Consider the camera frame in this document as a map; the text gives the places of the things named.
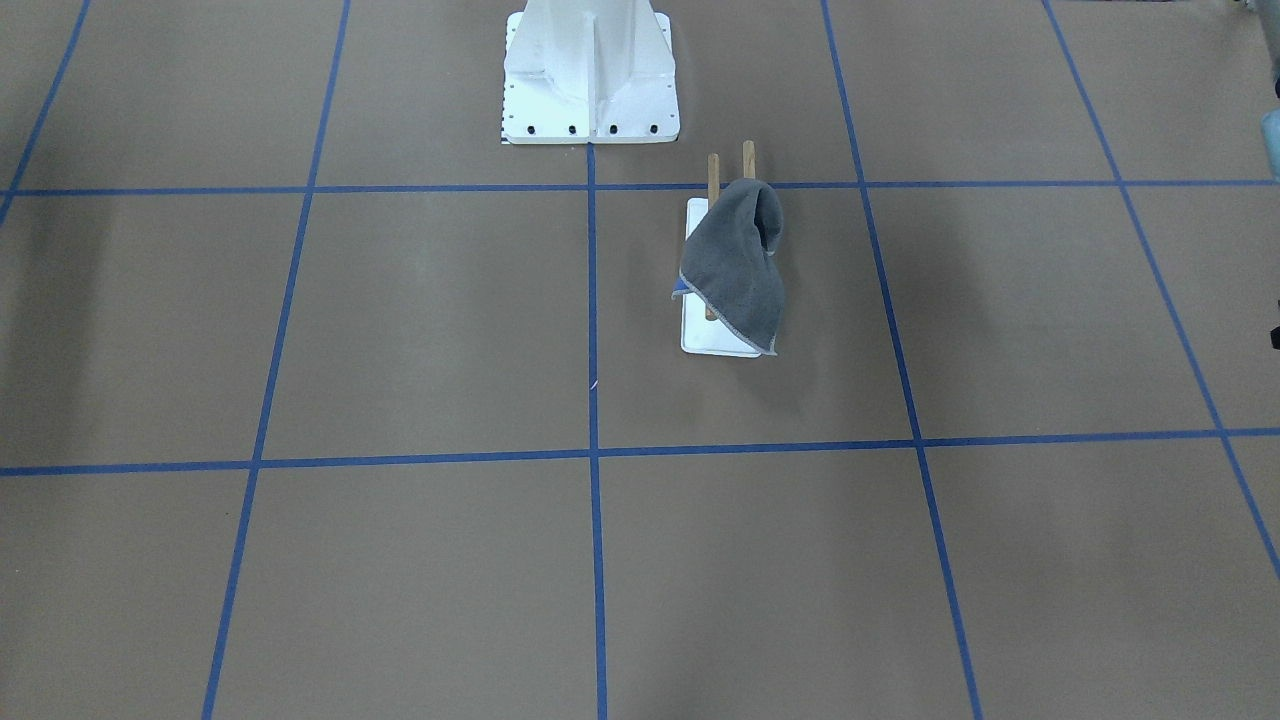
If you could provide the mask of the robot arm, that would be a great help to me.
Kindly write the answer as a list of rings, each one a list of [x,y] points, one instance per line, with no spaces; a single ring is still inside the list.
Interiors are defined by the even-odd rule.
[[[1245,5],[1258,17],[1268,54],[1272,90],[1279,97],[1279,1],[1245,1]],[[1261,131],[1270,170],[1279,182],[1279,108],[1263,117]]]

